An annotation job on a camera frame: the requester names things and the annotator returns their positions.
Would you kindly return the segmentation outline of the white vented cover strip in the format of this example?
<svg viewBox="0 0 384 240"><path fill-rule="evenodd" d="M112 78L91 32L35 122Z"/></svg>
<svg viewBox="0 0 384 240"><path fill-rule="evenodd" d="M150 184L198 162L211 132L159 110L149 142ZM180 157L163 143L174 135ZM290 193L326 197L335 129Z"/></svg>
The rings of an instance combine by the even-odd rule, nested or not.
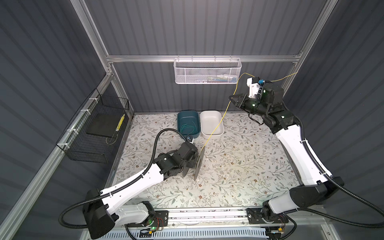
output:
<svg viewBox="0 0 384 240"><path fill-rule="evenodd" d="M201 228L201 229L165 229L150 235L141 234L139 230L111 231L102 240L268 240L266 230L262 228Z"/></svg>

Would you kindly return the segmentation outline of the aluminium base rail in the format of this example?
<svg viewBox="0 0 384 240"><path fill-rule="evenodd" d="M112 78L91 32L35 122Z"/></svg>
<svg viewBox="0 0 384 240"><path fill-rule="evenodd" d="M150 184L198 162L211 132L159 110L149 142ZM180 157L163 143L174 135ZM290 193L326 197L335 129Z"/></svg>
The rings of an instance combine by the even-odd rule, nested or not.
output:
<svg viewBox="0 0 384 240"><path fill-rule="evenodd" d="M267 220L262 216L262 207L176 208L154 209L149 204L124 205L111 214L112 219L100 221L88 230L104 236L113 229L125 225L133 228L172 227L176 225L230 225L288 226L293 222L278 214Z"/></svg>

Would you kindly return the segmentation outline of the white plastic tray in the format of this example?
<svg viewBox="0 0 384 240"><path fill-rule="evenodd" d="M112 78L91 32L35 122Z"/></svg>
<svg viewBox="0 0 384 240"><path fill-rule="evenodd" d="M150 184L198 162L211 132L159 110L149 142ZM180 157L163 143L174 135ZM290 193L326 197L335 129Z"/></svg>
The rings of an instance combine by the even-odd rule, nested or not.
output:
<svg viewBox="0 0 384 240"><path fill-rule="evenodd" d="M205 139L219 139L225 130L222 114L219 111L203 111L200 113L201 133Z"/></svg>

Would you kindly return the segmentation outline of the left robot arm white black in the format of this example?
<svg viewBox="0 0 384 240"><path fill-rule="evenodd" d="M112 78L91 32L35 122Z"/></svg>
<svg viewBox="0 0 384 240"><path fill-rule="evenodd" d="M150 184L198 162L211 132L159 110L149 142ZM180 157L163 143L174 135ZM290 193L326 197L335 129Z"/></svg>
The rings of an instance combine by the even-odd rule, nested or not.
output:
<svg viewBox="0 0 384 240"><path fill-rule="evenodd" d="M62 211L59 224L68 229L88 229L93 240L103 237L117 225L150 226L157 213L148 201L134 205L127 211L121 208L144 190L170 177L178 174L185 177L192 169L196 175L199 173L205 151L199 151L186 137L182 139L183 143L178 150L156 155L154 147L147 167L125 181L103 190L89 190L85 200ZM78 207L82 208L86 223L79 225L66 222L64 216Z"/></svg>

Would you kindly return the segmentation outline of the grey foam spool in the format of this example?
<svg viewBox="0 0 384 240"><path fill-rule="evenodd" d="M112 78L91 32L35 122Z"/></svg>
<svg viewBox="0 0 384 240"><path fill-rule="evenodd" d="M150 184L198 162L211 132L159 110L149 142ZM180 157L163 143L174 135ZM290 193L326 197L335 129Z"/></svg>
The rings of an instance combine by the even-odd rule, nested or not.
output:
<svg viewBox="0 0 384 240"><path fill-rule="evenodd" d="M198 175L200 173L201 166L202 166L202 162L204 159L205 150L206 150L206 147L203 147L200 153L195 152L192 158L189 161L187 161L182 171L183 178L187 175L190 169L193 169L195 170L194 181L197 180Z"/></svg>

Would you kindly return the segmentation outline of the yellow perforated strip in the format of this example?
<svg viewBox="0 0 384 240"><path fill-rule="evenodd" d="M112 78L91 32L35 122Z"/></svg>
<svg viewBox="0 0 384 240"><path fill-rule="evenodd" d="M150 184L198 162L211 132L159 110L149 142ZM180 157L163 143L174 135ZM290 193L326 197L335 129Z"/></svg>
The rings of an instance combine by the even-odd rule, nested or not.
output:
<svg viewBox="0 0 384 240"><path fill-rule="evenodd" d="M124 122L124 120L125 120L125 114L123 114L122 116L121 116L121 118L120 118L120 120L119 120L119 122L118 122L118 125L117 125L117 127L116 127L116 132L119 132L120 131L120 128L121 128L121 126L122 126L122 124L123 124L123 122Z"/></svg>

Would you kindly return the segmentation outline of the teal plastic tray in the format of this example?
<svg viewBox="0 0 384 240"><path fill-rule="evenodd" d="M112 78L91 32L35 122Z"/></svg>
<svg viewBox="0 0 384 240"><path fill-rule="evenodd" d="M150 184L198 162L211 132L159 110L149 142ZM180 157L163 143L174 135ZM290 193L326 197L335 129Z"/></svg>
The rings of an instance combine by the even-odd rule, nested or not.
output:
<svg viewBox="0 0 384 240"><path fill-rule="evenodd" d="M187 110L177 114L178 131L184 136L198 138L201 132L200 116L197 111Z"/></svg>

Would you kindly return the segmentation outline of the black flat pad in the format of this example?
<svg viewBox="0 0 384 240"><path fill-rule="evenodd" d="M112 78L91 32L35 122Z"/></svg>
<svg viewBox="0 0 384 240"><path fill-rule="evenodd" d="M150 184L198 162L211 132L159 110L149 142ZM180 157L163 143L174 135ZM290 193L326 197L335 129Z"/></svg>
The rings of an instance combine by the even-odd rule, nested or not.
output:
<svg viewBox="0 0 384 240"><path fill-rule="evenodd" d="M86 129L88 135L112 138L121 118L119 115L97 114Z"/></svg>

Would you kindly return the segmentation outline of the items in white basket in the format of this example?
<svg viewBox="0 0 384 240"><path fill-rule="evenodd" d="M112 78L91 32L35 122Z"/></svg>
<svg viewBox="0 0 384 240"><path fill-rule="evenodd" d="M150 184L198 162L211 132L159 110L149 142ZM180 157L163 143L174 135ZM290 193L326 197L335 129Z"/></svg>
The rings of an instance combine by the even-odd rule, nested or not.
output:
<svg viewBox="0 0 384 240"><path fill-rule="evenodd" d="M237 81L238 77L236 75L202 76L200 79L197 79L197 82L206 84L233 84Z"/></svg>

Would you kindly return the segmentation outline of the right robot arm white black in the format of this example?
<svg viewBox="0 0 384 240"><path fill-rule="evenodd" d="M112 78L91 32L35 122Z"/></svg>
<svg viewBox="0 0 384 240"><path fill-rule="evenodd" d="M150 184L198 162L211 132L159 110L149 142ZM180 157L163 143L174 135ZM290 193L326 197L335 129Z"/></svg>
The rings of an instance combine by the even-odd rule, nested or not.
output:
<svg viewBox="0 0 384 240"><path fill-rule="evenodd" d="M248 116L260 116L263 124L278 138L291 164L294 166L300 185L287 193L263 203L258 214L266 223L273 223L280 216L304 211L350 226L379 229L384 223L358 223L337 218L316 210L316 205L338 190L363 203L380 215L384 211L371 202L344 188L342 178L335 177L322 164L305 137L302 121L293 114L283 101L284 89L271 81L248 79L249 93L231 95L229 100L236 108L248 113Z"/></svg>

